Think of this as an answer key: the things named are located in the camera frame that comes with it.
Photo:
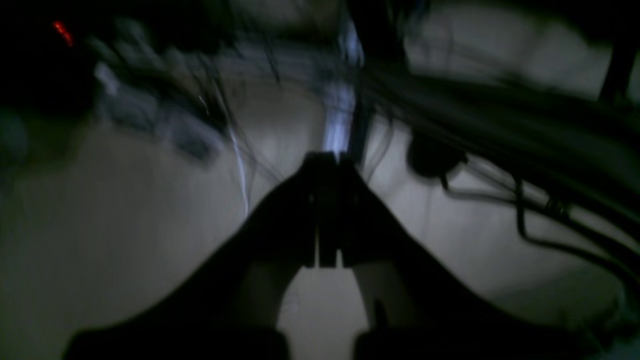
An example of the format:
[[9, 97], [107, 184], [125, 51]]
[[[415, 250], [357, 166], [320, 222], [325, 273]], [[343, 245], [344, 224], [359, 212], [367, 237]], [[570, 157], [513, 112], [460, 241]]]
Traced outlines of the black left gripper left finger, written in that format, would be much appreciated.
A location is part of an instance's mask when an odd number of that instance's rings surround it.
[[67, 360], [287, 360], [281, 303], [314, 262], [320, 153], [307, 153], [176, 289], [141, 313], [82, 331]]

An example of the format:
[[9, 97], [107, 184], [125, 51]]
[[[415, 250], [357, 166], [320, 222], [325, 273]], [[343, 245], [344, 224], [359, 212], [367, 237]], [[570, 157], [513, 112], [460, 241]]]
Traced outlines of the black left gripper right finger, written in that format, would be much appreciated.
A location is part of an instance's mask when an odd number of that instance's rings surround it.
[[352, 269], [370, 330], [355, 360], [583, 360], [578, 335], [503, 312], [414, 239], [354, 163], [329, 154], [320, 178], [320, 264]]

